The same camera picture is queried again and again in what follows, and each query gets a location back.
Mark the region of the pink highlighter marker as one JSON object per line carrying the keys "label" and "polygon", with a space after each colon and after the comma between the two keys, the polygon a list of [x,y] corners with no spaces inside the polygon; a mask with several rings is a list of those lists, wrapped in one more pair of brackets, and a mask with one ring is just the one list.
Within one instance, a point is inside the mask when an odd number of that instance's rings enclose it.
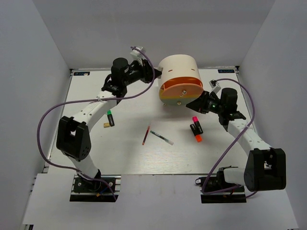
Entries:
{"label": "pink highlighter marker", "polygon": [[200,122],[199,122],[198,118],[196,116],[193,116],[192,117],[192,121],[193,121],[193,123],[194,123],[194,125],[195,125],[195,127],[196,127],[196,129],[198,131],[198,133],[199,134],[203,134],[203,129],[202,129],[201,125],[200,125]]}

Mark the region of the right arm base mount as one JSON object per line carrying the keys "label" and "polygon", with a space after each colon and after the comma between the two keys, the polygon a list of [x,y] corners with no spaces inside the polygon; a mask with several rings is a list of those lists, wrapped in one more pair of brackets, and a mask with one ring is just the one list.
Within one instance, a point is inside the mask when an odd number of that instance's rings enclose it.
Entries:
{"label": "right arm base mount", "polygon": [[237,187],[236,184],[230,184],[224,180],[224,169],[219,168],[217,173],[210,176],[204,192],[201,192],[202,204],[231,204],[246,203],[246,194],[244,187]]}

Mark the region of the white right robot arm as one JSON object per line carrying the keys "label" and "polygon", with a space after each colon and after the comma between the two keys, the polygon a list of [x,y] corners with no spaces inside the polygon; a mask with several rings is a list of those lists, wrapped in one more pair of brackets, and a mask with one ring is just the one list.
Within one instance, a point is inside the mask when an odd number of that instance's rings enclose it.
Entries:
{"label": "white right robot arm", "polygon": [[221,96],[204,91],[187,108],[201,114],[218,115],[219,123],[234,137],[248,156],[245,168],[228,166],[219,168],[217,187],[228,191],[233,186],[245,186],[249,191],[283,190],[286,187],[286,155],[262,140],[248,126],[245,116],[237,109],[237,91],[222,89]]}

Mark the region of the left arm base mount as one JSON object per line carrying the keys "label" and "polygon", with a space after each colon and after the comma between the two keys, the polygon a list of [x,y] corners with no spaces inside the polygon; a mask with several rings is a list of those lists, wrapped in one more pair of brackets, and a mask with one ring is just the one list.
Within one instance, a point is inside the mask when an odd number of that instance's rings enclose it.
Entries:
{"label": "left arm base mount", "polygon": [[71,187],[70,202],[114,203],[115,199],[108,186],[111,187],[117,199],[120,192],[121,176],[107,175],[101,176],[101,179],[108,185],[103,182],[89,182],[75,175]]}

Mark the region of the cream round drawer organizer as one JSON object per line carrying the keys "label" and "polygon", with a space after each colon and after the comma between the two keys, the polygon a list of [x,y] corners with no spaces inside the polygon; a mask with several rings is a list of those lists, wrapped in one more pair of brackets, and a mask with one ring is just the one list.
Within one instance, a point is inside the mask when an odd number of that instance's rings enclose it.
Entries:
{"label": "cream round drawer organizer", "polygon": [[165,57],[158,65],[159,98],[165,105],[186,105],[203,92],[196,60],[184,54]]}

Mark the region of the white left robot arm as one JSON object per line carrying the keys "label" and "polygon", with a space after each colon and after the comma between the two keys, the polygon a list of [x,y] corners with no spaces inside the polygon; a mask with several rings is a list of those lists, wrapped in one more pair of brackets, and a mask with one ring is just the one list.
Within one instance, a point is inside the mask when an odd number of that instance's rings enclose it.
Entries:
{"label": "white left robot arm", "polygon": [[97,191],[101,187],[100,170],[89,155],[92,128],[107,111],[122,101],[128,85],[137,81],[152,83],[161,74],[147,60],[135,60],[129,64],[125,58],[117,58],[113,61],[111,73],[106,77],[96,101],[75,115],[60,119],[56,147],[71,160],[90,191]]}

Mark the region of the orange highlighter marker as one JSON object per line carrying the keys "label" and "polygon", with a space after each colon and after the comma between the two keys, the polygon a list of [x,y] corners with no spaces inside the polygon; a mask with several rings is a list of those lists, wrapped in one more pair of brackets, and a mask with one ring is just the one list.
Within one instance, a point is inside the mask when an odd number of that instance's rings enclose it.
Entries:
{"label": "orange highlighter marker", "polygon": [[202,142],[202,138],[201,138],[201,136],[200,136],[196,126],[194,124],[190,124],[190,129],[191,129],[191,131],[192,131],[196,141],[197,142]]}

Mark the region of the green highlighter marker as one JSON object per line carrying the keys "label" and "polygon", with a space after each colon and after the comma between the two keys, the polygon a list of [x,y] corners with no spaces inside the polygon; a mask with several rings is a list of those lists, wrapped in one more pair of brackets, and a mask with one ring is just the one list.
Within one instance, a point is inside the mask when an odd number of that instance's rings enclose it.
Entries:
{"label": "green highlighter marker", "polygon": [[108,118],[108,122],[110,124],[111,127],[113,127],[115,125],[111,110],[107,111],[107,118]]}

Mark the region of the red pen refill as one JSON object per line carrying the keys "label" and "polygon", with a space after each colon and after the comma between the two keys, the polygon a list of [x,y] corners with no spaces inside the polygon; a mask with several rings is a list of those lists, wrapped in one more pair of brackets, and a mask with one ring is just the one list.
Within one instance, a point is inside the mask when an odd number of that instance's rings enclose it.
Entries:
{"label": "red pen refill", "polygon": [[144,135],[144,138],[143,138],[143,141],[142,141],[142,145],[145,144],[149,131],[150,131],[150,125],[146,129],[146,132],[145,132],[145,135]]}

